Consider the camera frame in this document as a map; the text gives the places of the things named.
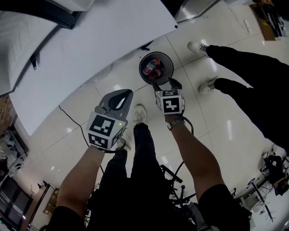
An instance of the forearm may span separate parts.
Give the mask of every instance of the forearm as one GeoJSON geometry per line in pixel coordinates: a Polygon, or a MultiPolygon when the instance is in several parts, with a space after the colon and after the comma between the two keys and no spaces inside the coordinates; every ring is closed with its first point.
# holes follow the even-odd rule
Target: forearm
{"type": "Polygon", "coordinates": [[[81,217],[91,195],[104,153],[90,146],[79,162],[66,176],[58,194],[57,206],[71,208],[81,217]]]}

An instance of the hand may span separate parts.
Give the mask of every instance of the hand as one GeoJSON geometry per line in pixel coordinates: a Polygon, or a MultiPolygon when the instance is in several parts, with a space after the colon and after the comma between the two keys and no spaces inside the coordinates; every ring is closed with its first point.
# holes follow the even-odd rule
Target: hand
{"type": "Polygon", "coordinates": [[[169,123],[172,120],[177,119],[179,117],[175,114],[172,114],[172,115],[164,115],[164,118],[165,118],[166,122],[169,123]]]}

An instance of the floor tile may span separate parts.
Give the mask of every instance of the floor tile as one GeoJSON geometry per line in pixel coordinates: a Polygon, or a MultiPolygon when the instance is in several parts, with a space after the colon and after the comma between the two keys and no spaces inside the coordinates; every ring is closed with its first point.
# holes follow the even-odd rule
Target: floor tile
{"type": "MultiPolygon", "coordinates": [[[[206,134],[208,129],[199,102],[196,98],[196,94],[183,67],[174,72],[173,78],[183,87],[182,93],[186,102],[184,116],[193,124],[194,135],[198,138],[206,134]]],[[[169,83],[166,83],[160,87],[163,90],[171,89],[171,85],[169,83]]],[[[190,125],[188,123],[186,123],[186,125],[188,129],[191,130],[190,125]]]]}
{"type": "Polygon", "coordinates": [[[47,183],[59,188],[64,178],[76,165],[80,158],[64,141],[60,140],[51,148],[46,150],[38,158],[21,169],[17,175],[23,174],[30,184],[47,183]]]}
{"type": "Polygon", "coordinates": [[[151,52],[165,53],[172,59],[175,69],[181,67],[179,58],[165,36],[154,40],[148,48],[150,51],[136,50],[134,56],[126,62],[114,63],[111,73],[95,84],[100,95],[126,88],[136,91],[145,86],[147,83],[140,76],[139,65],[142,58],[151,52]]]}
{"type": "Polygon", "coordinates": [[[126,118],[129,121],[126,133],[132,140],[134,140],[133,135],[133,128],[135,126],[135,123],[133,122],[134,107],[139,103],[144,105],[147,116],[145,123],[148,125],[149,130],[152,134],[152,137],[154,139],[156,155],[159,157],[173,150],[176,150],[177,144],[171,132],[167,128],[167,124],[164,120],[162,112],[157,109],[155,101],[156,99],[154,96],[153,87],[151,85],[147,85],[134,93],[131,108],[126,118]]]}
{"type": "Polygon", "coordinates": [[[225,1],[220,1],[218,5],[223,12],[223,17],[230,22],[238,41],[261,33],[256,17],[248,5],[226,5],[225,1]]]}
{"type": "Polygon", "coordinates": [[[272,142],[243,112],[210,131],[210,138],[229,189],[237,188],[239,193],[252,178],[259,177],[262,153],[270,150],[272,142]]]}
{"type": "MultiPolygon", "coordinates": [[[[187,76],[184,72],[183,68],[179,68],[174,72],[174,78],[179,80],[184,87],[184,96],[186,98],[187,109],[185,112],[185,116],[187,116],[192,123],[195,121],[195,136],[200,137],[207,133],[207,127],[204,122],[203,115],[200,110],[200,106],[196,100],[194,91],[187,79],[187,76]]],[[[146,124],[149,127],[149,130],[154,139],[154,146],[156,155],[162,156],[173,150],[177,149],[177,144],[171,134],[171,132],[167,128],[167,124],[164,120],[164,116],[157,109],[155,104],[155,96],[154,91],[151,85],[145,86],[144,88],[138,90],[134,93],[133,101],[131,103],[131,108],[127,116],[127,120],[129,121],[127,134],[133,140],[133,112],[134,107],[137,104],[143,104],[146,108],[147,118],[146,124]]]]}
{"type": "Polygon", "coordinates": [[[29,152],[27,153],[27,157],[26,157],[25,160],[24,160],[24,165],[31,163],[33,160],[35,160],[37,157],[39,157],[40,154],[41,154],[41,153],[38,153],[38,154],[37,154],[37,153],[33,153],[33,152],[29,151],[29,152]]]}
{"type": "Polygon", "coordinates": [[[70,132],[78,128],[62,110],[57,107],[49,116],[51,123],[56,127],[61,137],[65,137],[70,132]]]}
{"type": "MultiPolygon", "coordinates": [[[[86,131],[86,126],[87,126],[87,122],[84,123],[81,127],[83,129],[85,138],[88,141],[89,139],[88,139],[88,135],[86,131]]],[[[133,158],[135,156],[135,144],[128,137],[126,133],[124,133],[122,137],[126,140],[127,145],[131,148],[131,151],[127,155],[127,161],[126,161],[126,168],[129,169],[129,168],[132,168],[133,158]]],[[[69,135],[65,136],[63,139],[68,143],[68,145],[74,150],[74,152],[79,157],[82,157],[85,151],[87,150],[87,144],[84,141],[80,128],[77,128],[76,130],[71,132],[69,135]]],[[[107,163],[113,158],[113,156],[114,154],[110,154],[110,153],[105,154],[104,159],[101,164],[103,167],[103,170],[106,169],[107,163]]],[[[103,174],[101,172],[101,169],[99,169],[97,178],[101,178],[102,175],[103,174]]]]}
{"type": "Polygon", "coordinates": [[[50,117],[43,121],[32,136],[27,134],[19,118],[14,125],[30,152],[35,155],[43,153],[62,138],[55,124],[50,120],[50,117]]]}
{"type": "MultiPolygon", "coordinates": [[[[209,134],[206,134],[202,137],[199,138],[199,140],[210,150],[212,151],[212,144],[211,144],[211,140],[210,140],[210,136],[209,134]]],[[[179,165],[182,163],[182,157],[180,154],[179,149],[170,152],[162,157],[157,158],[158,162],[160,165],[165,165],[168,169],[170,169],[173,173],[175,173],[179,167],[179,165]]],[[[194,181],[193,178],[188,170],[188,168],[186,167],[186,165],[183,165],[178,174],[178,177],[180,177],[183,182],[180,184],[178,182],[175,183],[174,187],[176,189],[178,189],[176,191],[177,195],[180,196],[181,193],[181,186],[185,185],[185,190],[184,190],[184,197],[189,196],[193,193],[195,193],[195,187],[194,187],[194,181]]],[[[172,177],[166,173],[166,178],[167,179],[171,179],[172,177]]]]}
{"type": "Polygon", "coordinates": [[[126,170],[126,175],[128,178],[131,177],[132,168],[126,170]]]}
{"type": "Polygon", "coordinates": [[[219,90],[210,94],[200,94],[198,92],[198,88],[203,82],[215,76],[249,86],[235,73],[215,63],[208,57],[191,62],[184,68],[199,100],[209,131],[226,122],[241,110],[229,95],[223,94],[219,90]]]}
{"type": "Polygon", "coordinates": [[[90,112],[101,101],[101,96],[93,84],[83,85],[69,95],[60,107],[78,124],[83,124],[89,119],[90,112]]]}
{"type": "Polygon", "coordinates": [[[226,5],[216,4],[203,17],[180,23],[176,31],[167,35],[183,65],[203,56],[188,50],[190,41],[227,46],[239,40],[230,20],[224,17],[224,10],[229,11],[226,5]]]}

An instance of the white tile floor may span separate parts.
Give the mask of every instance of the white tile floor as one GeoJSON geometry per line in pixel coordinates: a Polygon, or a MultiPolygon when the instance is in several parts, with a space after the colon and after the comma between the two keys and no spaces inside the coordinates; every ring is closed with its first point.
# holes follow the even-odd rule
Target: white tile floor
{"type": "MultiPolygon", "coordinates": [[[[173,77],[184,87],[185,116],[195,127],[195,136],[216,156],[227,186],[230,189],[236,187],[237,192],[240,192],[250,179],[259,176],[261,154],[271,146],[271,142],[262,136],[229,96],[218,91],[209,95],[198,93],[200,83],[217,75],[245,83],[211,59],[190,52],[186,46],[189,41],[229,46],[240,51],[270,55],[289,64],[289,42],[264,42],[249,7],[231,8],[240,23],[248,21],[251,34],[239,25],[228,6],[221,1],[203,17],[181,23],[175,32],[156,39],[149,48],[166,53],[173,60],[173,77]]],[[[138,50],[129,61],[114,64],[112,72],[105,79],[95,86],[84,85],[79,88],[61,103],[61,107],[85,130],[90,112],[105,94],[118,89],[132,89],[134,98],[128,121],[132,121],[134,105],[142,103],[147,110],[147,124],[154,138],[157,160],[175,171],[182,162],[177,144],[156,108],[152,87],[139,75],[139,62],[147,53],[138,50]]],[[[26,134],[19,120],[15,126],[30,148],[25,166],[15,178],[29,192],[31,184],[36,189],[37,183],[42,180],[59,187],[87,148],[80,128],[59,108],[31,137],[26,134]]],[[[135,151],[132,122],[124,138],[132,147],[126,165],[130,176],[135,151]]],[[[111,154],[105,156],[104,168],[111,158],[111,154]]],[[[179,177],[186,185],[185,194],[194,193],[193,181],[185,166],[180,170],[179,177]]]]}

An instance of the brick wall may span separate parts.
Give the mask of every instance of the brick wall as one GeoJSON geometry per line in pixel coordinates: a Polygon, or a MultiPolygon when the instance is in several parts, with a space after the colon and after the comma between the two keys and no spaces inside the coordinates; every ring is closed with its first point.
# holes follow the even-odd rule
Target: brick wall
{"type": "Polygon", "coordinates": [[[16,112],[9,96],[0,97],[0,135],[12,124],[16,112]]]}

